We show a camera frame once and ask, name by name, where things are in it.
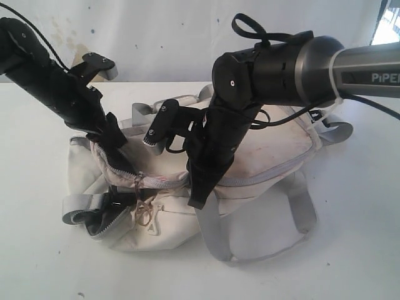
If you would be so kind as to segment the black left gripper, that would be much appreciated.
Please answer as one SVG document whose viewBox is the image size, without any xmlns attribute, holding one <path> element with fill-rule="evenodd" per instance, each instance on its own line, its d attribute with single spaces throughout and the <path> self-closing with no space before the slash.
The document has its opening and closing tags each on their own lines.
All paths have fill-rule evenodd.
<svg viewBox="0 0 400 300">
<path fill-rule="evenodd" d="M 136 175 L 134 166 L 118 149 L 128 140 L 116 116 L 102 109 L 102 94 L 68 73 L 56 61 L 39 61 L 30 56 L 12 57 L 12 82 L 57 114 L 73 129 L 101 135 L 96 147 L 109 167 Z"/>
</svg>

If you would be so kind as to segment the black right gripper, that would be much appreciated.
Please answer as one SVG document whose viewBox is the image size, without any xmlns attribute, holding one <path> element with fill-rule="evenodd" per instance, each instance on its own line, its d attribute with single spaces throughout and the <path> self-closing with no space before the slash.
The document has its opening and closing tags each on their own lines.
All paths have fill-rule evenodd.
<svg viewBox="0 0 400 300">
<path fill-rule="evenodd" d="M 204 110 L 193 133 L 185 140 L 191 195 L 188 205 L 203 208 L 216 184 L 234 161 L 234 153 L 261 109 L 250 104 L 234 109 L 212 101 Z"/>
</svg>

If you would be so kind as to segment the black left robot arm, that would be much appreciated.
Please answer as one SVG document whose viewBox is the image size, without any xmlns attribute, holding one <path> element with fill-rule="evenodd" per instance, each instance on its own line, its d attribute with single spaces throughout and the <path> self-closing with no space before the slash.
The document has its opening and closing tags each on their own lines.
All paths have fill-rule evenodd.
<svg viewBox="0 0 400 300">
<path fill-rule="evenodd" d="M 83 61 L 64 70 L 39 42 L 27 24 L 1 18 L 1 74 L 58 115 L 71 129 L 101 147 L 115 169 L 138 174 L 121 148 L 128 143 L 115 115 L 105 113 L 102 94 L 88 84 L 101 76 L 110 81 L 118 75 L 114 61 L 90 52 Z"/>
</svg>

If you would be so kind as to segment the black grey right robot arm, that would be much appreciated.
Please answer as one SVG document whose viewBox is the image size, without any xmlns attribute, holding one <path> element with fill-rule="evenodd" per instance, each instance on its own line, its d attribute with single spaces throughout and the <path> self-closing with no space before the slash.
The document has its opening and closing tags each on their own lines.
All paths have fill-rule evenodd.
<svg viewBox="0 0 400 300">
<path fill-rule="evenodd" d="M 227 52 L 212 69 L 214 94 L 187 144 L 191 196 L 202 209 L 234 160 L 262 106 L 297 106 L 304 114 L 337 99 L 369 106 L 399 97 L 399 44 L 346 49 L 332 37 Z"/>
</svg>

